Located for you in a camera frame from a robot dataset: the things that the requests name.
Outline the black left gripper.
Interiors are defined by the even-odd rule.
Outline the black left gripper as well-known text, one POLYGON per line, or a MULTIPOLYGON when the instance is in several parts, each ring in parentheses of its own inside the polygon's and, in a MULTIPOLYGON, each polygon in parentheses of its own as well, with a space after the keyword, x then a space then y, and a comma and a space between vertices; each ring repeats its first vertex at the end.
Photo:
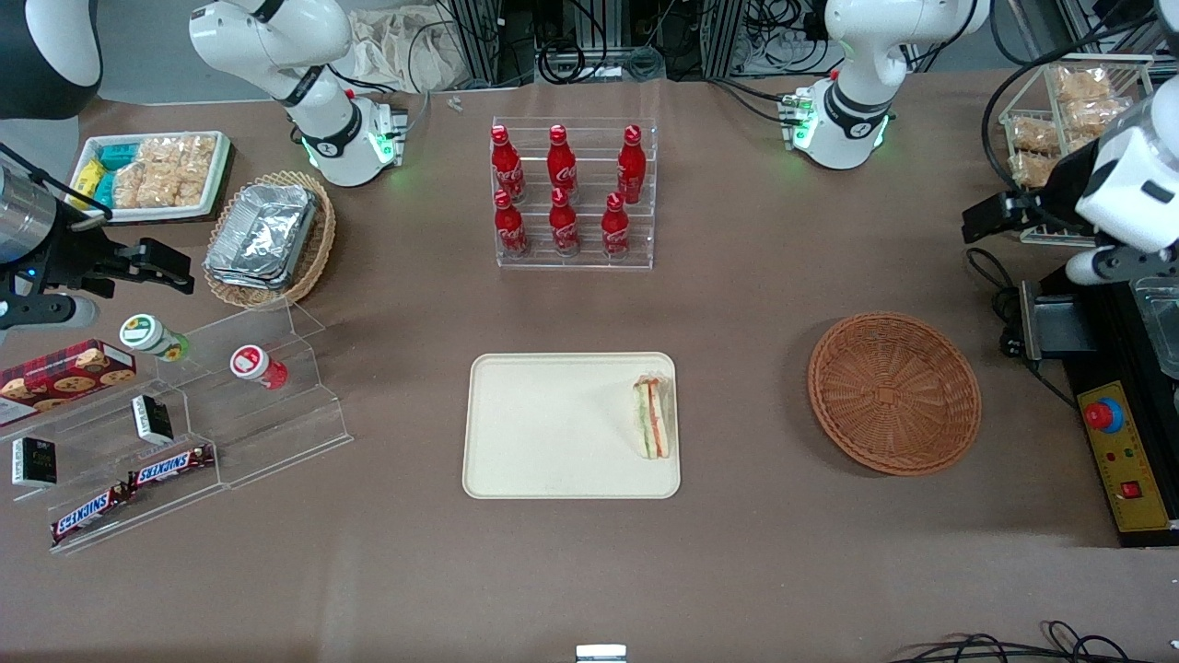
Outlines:
POLYGON ((1052 242, 1080 239, 1085 236, 1082 224, 1067 222, 1045 210, 1038 192, 994 193, 987 203, 988 206, 969 206, 963 211, 964 244, 974 244, 995 234, 1015 234, 1020 239, 1032 235, 1036 238, 1050 238, 1052 242))

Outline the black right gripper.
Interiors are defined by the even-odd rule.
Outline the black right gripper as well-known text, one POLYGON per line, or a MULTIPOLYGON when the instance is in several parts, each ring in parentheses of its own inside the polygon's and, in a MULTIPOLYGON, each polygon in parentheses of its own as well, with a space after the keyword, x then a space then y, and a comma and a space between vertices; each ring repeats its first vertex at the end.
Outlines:
POLYGON ((167 285, 186 297, 195 291, 191 260, 158 239, 143 238, 123 247, 101 229, 55 229, 42 241, 37 260, 37 287, 66 288, 114 297, 116 281, 167 285), (129 267, 123 267, 123 260, 129 267))

